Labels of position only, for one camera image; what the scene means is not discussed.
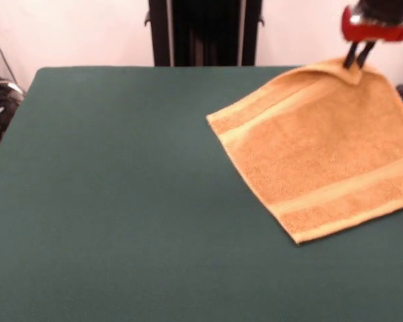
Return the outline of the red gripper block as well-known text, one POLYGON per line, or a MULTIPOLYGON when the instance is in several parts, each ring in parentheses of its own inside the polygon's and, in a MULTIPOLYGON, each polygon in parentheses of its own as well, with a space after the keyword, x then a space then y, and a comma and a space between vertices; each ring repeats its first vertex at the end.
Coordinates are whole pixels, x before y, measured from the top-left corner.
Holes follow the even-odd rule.
POLYGON ((402 42, 403 41, 403 22, 398 25, 387 24, 366 17, 362 10, 357 6, 348 5, 345 7, 341 18, 341 31, 344 39, 352 42, 349 51, 343 61, 344 68, 350 68, 355 61, 358 42, 367 42, 364 49, 356 58, 357 65, 363 68, 369 53, 375 46, 375 42, 402 42))

